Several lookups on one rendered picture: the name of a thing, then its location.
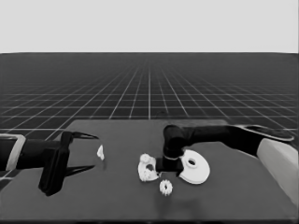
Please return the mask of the large thick white disc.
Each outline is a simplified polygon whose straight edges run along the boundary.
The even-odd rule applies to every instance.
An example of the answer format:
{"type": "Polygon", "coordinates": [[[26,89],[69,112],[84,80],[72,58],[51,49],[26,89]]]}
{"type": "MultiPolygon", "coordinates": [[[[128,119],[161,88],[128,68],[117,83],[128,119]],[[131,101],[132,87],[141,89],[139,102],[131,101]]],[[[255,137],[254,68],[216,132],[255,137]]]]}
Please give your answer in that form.
{"type": "Polygon", "coordinates": [[[186,149],[181,157],[183,171],[179,177],[186,182],[200,185],[207,181],[210,175],[210,167],[207,160],[198,152],[186,149]]]}

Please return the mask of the small white T-shaped piece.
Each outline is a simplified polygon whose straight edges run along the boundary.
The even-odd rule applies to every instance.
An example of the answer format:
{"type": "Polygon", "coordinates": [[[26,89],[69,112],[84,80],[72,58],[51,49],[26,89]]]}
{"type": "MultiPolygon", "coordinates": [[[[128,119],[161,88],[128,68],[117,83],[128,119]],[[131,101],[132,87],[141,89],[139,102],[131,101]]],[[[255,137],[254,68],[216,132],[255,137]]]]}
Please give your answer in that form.
{"type": "Polygon", "coordinates": [[[96,152],[96,155],[98,158],[100,158],[102,161],[105,159],[105,155],[104,155],[104,147],[103,145],[101,145],[96,152]]]}

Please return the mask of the white round carrier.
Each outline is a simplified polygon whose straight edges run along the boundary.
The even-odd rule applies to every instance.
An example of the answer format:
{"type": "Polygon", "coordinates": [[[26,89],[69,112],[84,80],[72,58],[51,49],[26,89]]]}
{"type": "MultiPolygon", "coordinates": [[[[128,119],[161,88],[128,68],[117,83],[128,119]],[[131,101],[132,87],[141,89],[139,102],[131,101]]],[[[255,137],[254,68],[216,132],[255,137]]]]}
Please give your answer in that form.
{"type": "Polygon", "coordinates": [[[147,182],[158,179],[159,176],[155,170],[155,166],[156,166],[156,159],[154,157],[151,157],[149,163],[142,163],[139,158],[139,164],[137,166],[138,175],[142,173],[144,170],[147,170],[150,173],[150,178],[147,182]]]}

